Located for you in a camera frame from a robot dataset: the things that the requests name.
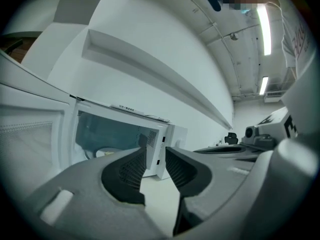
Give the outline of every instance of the concrete ceiling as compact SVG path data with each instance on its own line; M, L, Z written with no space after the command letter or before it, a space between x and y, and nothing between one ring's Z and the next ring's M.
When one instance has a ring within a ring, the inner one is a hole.
M269 76L268 92L287 90L294 82L291 72L286 69L282 52L283 26L281 11L277 7L267 6L272 53L264 56L256 10L241 14L225 5L220 12L216 12L207 0L156 1L185 21L207 45L222 70L234 100L257 95L264 76ZM231 33L237 33L239 39L231 40Z

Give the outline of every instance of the fluorescent light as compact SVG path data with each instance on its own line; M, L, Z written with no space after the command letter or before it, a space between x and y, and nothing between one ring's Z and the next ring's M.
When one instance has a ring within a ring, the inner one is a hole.
M263 79L262 79L262 85L261 85L261 89L260 89L260 95L264 95L265 94L265 91L266 91L266 88L267 88L267 83L268 83L268 79L269 77L265 76Z
M258 12L260 24L262 28L264 55L270 55L271 54L271 32L270 32L270 24L269 24L267 9L263 4L263 5L259 5L256 10Z

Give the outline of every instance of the person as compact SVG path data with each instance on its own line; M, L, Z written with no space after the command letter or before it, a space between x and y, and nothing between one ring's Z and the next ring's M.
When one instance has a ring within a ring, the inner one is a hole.
M290 0L208 0L213 9L221 10L221 4L229 4L235 10L250 10L258 4L274 4L279 7L283 23L282 50L286 67L290 68L294 78L299 78L305 71L313 52L317 49L316 41L304 18Z
M296 78L281 100L287 107L299 134L320 132L320 55L313 33L318 32L314 16L304 0L208 0L217 12L221 4L235 10L247 10L259 4L274 4L281 10L282 50L287 68Z

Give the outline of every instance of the white appliance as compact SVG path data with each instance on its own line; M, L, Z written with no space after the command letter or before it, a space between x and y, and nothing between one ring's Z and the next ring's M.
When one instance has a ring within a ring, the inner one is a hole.
M17 201L103 147L146 147L144 177L170 177L165 147L183 148L187 129L73 97L3 52L0 75L0 172Z

